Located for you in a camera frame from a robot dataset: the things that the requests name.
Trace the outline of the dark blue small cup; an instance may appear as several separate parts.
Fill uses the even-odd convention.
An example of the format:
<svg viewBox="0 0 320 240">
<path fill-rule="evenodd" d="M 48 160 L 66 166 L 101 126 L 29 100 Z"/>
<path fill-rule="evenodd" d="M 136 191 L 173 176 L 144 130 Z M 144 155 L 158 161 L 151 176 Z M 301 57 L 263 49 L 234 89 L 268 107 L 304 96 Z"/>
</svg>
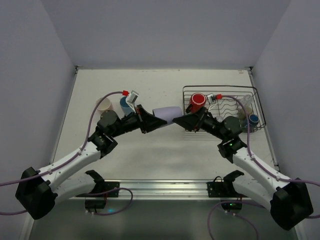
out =
<svg viewBox="0 0 320 240">
<path fill-rule="evenodd" d="M 260 118 L 256 114 L 250 114 L 248 117 L 249 125 L 251 128 L 254 128 L 258 125 Z"/>
</svg>

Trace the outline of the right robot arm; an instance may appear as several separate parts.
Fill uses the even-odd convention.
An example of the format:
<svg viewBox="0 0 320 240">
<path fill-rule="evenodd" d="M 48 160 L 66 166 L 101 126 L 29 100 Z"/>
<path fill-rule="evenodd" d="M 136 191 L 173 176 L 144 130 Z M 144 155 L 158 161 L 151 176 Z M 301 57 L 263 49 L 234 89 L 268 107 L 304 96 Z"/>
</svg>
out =
<svg viewBox="0 0 320 240">
<path fill-rule="evenodd" d="M 175 117 L 172 120 L 186 131 L 203 130 L 218 139 L 220 155 L 247 172 L 254 179 L 248 183 L 245 177 L 233 182 L 234 190 L 269 210 L 273 220 L 284 230 L 290 230 L 314 212 L 308 188 L 301 179 L 291 179 L 270 167 L 253 154 L 249 142 L 243 142 L 241 123 L 237 117 L 228 116 L 218 122 L 205 107 L 195 113 Z"/>
</svg>

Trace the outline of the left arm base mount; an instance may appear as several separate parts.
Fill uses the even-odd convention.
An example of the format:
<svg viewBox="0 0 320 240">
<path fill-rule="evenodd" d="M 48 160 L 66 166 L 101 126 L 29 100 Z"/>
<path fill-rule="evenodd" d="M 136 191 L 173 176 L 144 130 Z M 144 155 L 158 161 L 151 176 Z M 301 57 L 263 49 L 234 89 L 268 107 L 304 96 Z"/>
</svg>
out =
<svg viewBox="0 0 320 240">
<path fill-rule="evenodd" d="M 98 210 L 104 209 L 107 204 L 107 198 L 117 198 L 119 196 L 119 190 L 111 193 L 104 193 L 120 187 L 118 181 L 105 181 L 104 178 L 94 170 L 88 170 L 85 172 L 87 175 L 93 178 L 95 186 L 90 194 L 99 194 L 94 197 L 98 197 L 98 200 L 85 200 L 84 207 L 87 211 L 97 213 Z"/>
</svg>

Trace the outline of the lavender cup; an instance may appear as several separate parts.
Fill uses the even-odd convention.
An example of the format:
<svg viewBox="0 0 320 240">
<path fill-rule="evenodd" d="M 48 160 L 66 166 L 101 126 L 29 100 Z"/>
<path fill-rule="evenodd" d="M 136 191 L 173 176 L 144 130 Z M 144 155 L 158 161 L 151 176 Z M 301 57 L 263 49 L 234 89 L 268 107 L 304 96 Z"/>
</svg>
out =
<svg viewBox="0 0 320 240">
<path fill-rule="evenodd" d="M 155 117 L 165 120 L 167 125 L 171 125 L 174 118 L 178 118 L 183 115 L 182 109 L 179 106 L 155 108 L 152 110 L 152 113 Z"/>
</svg>

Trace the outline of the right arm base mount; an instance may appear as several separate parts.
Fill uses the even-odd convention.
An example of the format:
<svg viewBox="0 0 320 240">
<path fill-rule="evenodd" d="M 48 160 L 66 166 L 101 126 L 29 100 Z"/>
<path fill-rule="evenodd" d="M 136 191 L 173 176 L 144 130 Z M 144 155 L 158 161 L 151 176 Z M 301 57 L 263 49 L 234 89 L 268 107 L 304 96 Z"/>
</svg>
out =
<svg viewBox="0 0 320 240">
<path fill-rule="evenodd" d="M 242 195 L 237 193 L 233 187 L 236 178 L 243 176 L 244 173 L 235 170 L 225 175 L 224 177 L 216 176 L 213 180 L 206 183 L 207 194 L 209 198 L 220 198 L 221 207 L 230 213 L 237 214 L 242 210 L 242 204 L 231 202 L 223 203 L 227 199 L 235 198 L 237 201 L 242 200 Z"/>
</svg>

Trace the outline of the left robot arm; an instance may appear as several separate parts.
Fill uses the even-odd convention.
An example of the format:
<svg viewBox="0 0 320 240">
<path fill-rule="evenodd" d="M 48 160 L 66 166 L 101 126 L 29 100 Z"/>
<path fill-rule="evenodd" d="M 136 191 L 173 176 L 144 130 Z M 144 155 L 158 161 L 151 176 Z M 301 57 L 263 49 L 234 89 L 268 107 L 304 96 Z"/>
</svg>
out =
<svg viewBox="0 0 320 240">
<path fill-rule="evenodd" d="M 88 170 L 76 179 L 70 177 L 113 151 L 118 144 L 115 137 L 137 129 L 146 134 L 171 124 L 174 118 L 166 107 L 149 113 L 137 105 L 135 110 L 123 118 L 113 110 L 104 112 L 83 146 L 52 165 L 39 170 L 30 167 L 22 173 L 15 197 L 33 219 L 47 215 L 61 200 L 78 195 L 106 195 L 109 188 L 96 171 Z"/>
</svg>

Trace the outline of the clear faceted glass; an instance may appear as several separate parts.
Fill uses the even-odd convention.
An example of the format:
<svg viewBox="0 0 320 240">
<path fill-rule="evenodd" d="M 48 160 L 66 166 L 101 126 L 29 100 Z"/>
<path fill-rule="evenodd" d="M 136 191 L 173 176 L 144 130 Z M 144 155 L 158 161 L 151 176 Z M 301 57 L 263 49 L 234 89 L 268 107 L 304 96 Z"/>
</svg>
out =
<svg viewBox="0 0 320 240">
<path fill-rule="evenodd" d="M 240 100 L 240 103 L 244 107 L 249 107 L 249 108 L 251 107 L 252 102 L 253 102 L 253 96 L 250 94 L 243 96 L 243 98 Z"/>
</svg>

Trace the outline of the pink mug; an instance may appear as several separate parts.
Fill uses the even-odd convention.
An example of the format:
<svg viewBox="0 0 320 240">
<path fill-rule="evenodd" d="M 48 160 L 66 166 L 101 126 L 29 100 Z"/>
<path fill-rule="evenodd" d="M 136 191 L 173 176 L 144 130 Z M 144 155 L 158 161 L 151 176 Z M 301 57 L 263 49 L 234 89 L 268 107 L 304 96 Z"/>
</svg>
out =
<svg viewBox="0 0 320 240">
<path fill-rule="evenodd" d="M 106 97 L 104 99 L 99 98 L 96 101 L 96 105 L 97 105 L 96 110 L 100 111 L 100 112 L 110 111 L 110 110 L 114 109 L 113 104 L 108 97 Z"/>
</svg>

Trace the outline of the red mug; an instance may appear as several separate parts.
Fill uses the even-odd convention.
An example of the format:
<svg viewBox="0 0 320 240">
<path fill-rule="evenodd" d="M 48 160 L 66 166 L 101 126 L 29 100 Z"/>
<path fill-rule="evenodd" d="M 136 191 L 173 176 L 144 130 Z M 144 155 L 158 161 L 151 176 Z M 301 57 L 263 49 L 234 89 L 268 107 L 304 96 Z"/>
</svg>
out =
<svg viewBox="0 0 320 240">
<path fill-rule="evenodd" d="M 191 95 L 188 106 L 185 110 L 187 114 L 196 113 L 200 108 L 202 108 L 206 104 L 207 98 L 204 94 L 196 92 Z"/>
</svg>

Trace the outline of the light blue cup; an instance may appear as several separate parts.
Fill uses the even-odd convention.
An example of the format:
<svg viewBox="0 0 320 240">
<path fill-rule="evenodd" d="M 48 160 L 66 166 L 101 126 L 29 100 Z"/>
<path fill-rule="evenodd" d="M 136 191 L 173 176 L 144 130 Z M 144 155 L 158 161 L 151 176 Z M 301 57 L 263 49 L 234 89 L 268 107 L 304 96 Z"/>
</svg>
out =
<svg viewBox="0 0 320 240">
<path fill-rule="evenodd" d="M 120 107 L 124 113 L 125 116 L 129 115 L 133 112 L 132 108 L 127 104 L 126 102 L 126 96 L 122 97 L 119 101 Z"/>
</svg>

